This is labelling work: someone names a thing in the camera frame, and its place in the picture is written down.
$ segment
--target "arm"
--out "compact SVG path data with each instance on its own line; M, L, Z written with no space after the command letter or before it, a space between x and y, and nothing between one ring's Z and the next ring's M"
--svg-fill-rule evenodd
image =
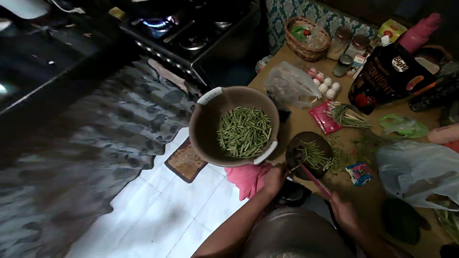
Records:
M369 258L396 258L387 244L358 220L357 213L350 202L343 202L336 193L333 193L330 204L338 224Z
M196 250L197 257L234 257L245 243L260 213L280 191L288 173L282 174L279 165L264 176L264 187L221 224Z

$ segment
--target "wicker basket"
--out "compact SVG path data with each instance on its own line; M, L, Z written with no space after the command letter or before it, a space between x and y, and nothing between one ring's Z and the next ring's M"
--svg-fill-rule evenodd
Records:
M314 62L321 56L325 55L328 47L330 46L330 36L328 33L323 28L321 28L319 31L320 37L323 39L324 46L318 49L311 49L305 43L300 42L291 34L291 29L296 25L302 25L305 27L316 26L314 22L311 22L303 17L292 17L287 19L285 21L284 31L287 45L290 47L290 49L299 57L308 62Z

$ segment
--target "person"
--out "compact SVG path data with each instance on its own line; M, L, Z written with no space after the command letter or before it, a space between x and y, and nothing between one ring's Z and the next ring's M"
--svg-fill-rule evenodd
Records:
M347 258L355 257L330 222L302 208L280 208L257 222L284 184L288 172L274 166L264 177L264 187L221 224L192 258ZM330 204L336 222L369 258L394 258L394 253L371 233L350 202L336 193Z

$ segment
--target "hand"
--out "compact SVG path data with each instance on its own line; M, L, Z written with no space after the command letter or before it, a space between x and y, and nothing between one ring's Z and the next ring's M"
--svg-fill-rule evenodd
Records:
M356 233L361 230L357 212L352 203L343 202L337 193L332 193L330 204L336 221L346 233Z
M264 187L268 193L276 196L284 185L285 179L289 175L288 171L283 172L283 168L280 164L272 167L266 174L263 176Z

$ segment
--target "knife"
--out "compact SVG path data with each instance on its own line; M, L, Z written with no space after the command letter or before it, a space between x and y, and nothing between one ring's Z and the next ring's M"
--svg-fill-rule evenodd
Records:
M322 182L315 178L314 175L303 164L301 164L301 168L308 175L309 179L311 179L317 188L325 195L327 200L331 199L330 190L324 184L322 184Z

